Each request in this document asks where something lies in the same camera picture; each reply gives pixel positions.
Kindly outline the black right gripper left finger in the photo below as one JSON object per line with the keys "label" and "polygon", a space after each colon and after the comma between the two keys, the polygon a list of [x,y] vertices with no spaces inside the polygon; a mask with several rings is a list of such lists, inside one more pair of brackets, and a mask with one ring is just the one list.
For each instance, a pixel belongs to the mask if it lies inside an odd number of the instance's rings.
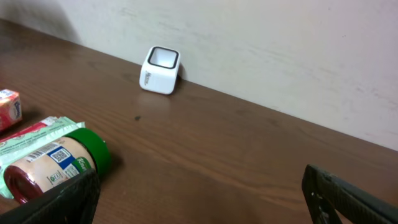
{"label": "black right gripper left finger", "polygon": [[91,169],[1,215],[1,224],[92,223],[100,180]]}

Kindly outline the white toilet wipes pack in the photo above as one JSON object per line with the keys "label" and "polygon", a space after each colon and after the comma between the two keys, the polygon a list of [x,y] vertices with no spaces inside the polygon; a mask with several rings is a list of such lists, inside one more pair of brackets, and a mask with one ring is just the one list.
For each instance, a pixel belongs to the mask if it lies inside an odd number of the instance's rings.
{"label": "white toilet wipes pack", "polygon": [[23,136],[1,142],[1,196],[13,199],[4,181],[4,171],[14,161],[76,129],[85,128],[85,122],[74,122],[66,116],[59,117],[53,125]]}

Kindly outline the red snack packet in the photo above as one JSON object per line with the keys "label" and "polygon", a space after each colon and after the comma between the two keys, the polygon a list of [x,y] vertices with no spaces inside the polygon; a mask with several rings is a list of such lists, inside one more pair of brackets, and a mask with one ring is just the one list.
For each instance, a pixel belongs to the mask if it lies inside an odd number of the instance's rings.
{"label": "red snack packet", "polygon": [[13,139],[16,137],[20,137],[23,136],[27,133],[32,133],[34,131],[38,131],[42,128],[46,128],[47,126],[53,125],[53,123],[57,120],[58,118],[55,116],[49,116],[45,119],[43,119],[42,121],[39,121],[38,123],[35,123],[21,131],[18,131],[17,133],[14,133],[6,138],[1,139],[1,142],[7,141],[9,139]]}

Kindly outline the green lid seasoning jar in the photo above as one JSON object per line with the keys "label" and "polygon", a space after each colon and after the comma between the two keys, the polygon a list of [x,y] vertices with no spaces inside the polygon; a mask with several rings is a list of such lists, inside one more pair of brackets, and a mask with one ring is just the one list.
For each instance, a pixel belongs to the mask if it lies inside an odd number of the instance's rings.
{"label": "green lid seasoning jar", "polygon": [[23,204],[87,170],[101,177],[110,164],[105,141],[92,130],[79,128],[11,163],[4,180],[14,199]]}

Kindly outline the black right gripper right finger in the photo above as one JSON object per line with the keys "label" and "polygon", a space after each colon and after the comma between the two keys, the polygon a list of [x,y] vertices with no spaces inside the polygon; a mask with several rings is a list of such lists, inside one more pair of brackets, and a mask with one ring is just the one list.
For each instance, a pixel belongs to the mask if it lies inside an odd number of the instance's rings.
{"label": "black right gripper right finger", "polygon": [[314,223],[397,223],[397,208],[313,165],[307,165],[302,192]]}

